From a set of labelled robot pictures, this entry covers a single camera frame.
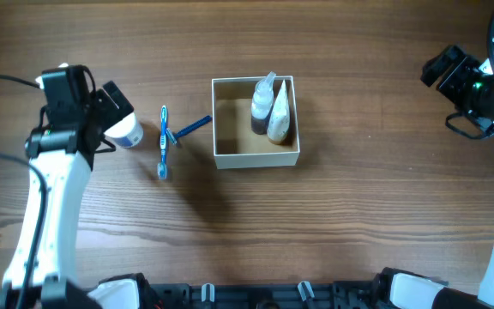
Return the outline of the white lidded jar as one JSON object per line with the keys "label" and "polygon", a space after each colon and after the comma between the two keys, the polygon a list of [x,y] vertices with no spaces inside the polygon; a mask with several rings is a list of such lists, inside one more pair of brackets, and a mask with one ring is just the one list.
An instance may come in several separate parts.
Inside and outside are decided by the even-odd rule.
{"label": "white lidded jar", "polygon": [[105,136],[120,148],[132,148],[142,140],[143,128],[136,115],[132,112],[106,130]]}

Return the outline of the blue disposable razor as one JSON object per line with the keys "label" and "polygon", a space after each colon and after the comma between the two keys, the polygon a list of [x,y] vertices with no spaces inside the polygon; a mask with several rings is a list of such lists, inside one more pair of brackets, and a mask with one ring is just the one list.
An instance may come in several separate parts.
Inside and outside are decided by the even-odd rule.
{"label": "blue disposable razor", "polygon": [[171,144],[176,145],[181,137],[189,135],[194,130],[201,128],[203,125],[208,124],[211,121],[212,121],[212,117],[210,115],[207,115],[201,119],[198,119],[194,123],[189,124],[188,126],[184,127],[183,129],[175,133],[173,133],[169,128],[167,128],[165,131],[165,137],[168,138]]}

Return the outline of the blue white toothbrush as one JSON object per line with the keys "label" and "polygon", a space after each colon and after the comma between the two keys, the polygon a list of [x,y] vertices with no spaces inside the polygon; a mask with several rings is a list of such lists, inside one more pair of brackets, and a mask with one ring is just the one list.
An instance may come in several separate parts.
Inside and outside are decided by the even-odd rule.
{"label": "blue white toothbrush", "polygon": [[166,166],[166,155],[167,155],[167,121],[168,121],[168,110],[166,106],[161,107],[160,111],[160,163],[157,166],[157,173],[159,179],[167,178],[167,166]]}

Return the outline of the clear cap dark bottle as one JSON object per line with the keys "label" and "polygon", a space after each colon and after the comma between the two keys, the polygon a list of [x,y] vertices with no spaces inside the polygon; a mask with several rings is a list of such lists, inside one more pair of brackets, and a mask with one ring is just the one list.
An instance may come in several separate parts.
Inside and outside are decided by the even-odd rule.
{"label": "clear cap dark bottle", "polygon": [[271,71],[255,86],[251,102],[251,129],[257,135],[266,133],[268,117],[274,104],[274,79],[276,74]]}

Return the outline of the white squeeze tube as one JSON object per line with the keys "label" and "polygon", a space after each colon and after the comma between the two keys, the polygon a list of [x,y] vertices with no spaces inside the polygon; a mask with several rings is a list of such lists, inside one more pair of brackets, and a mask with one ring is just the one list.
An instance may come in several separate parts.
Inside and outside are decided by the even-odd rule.
{"label": "white squeeze tube", "polygon": [[286,82],[283,81],[268,121],[267,136],[275,144],[285,141],[290,127],[290,106]]}

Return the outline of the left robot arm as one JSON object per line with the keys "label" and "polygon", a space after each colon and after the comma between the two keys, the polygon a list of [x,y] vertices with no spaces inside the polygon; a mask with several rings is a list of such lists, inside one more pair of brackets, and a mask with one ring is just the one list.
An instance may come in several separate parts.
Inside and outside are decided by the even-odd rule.
{"label": "left robot arm", "polygon": [[84,65],[46,70],[33,86],[47,103],[25,143],[27,208],[0,308],[161,308],[141,273],[113,276],[92,289],[79,287],[75,276],[81,200],[94,157],[141,141],[133,106],[114,82],[97,88]]}

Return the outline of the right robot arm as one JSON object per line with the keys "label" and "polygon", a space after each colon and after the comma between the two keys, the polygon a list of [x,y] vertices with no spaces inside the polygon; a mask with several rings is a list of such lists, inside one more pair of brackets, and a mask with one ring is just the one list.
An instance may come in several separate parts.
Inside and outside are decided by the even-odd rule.
{"label": "right robot arm", "polygon": [[[484,62],[449,45],[423,66],[420,79],[455,105],[449,119],[467,119],[479,129],[478,140],[494,136],[494,37]],[[394,308],[494,308],[494,243],[476,294],[402,270],[387,269],[376,280],[377,299]]]}

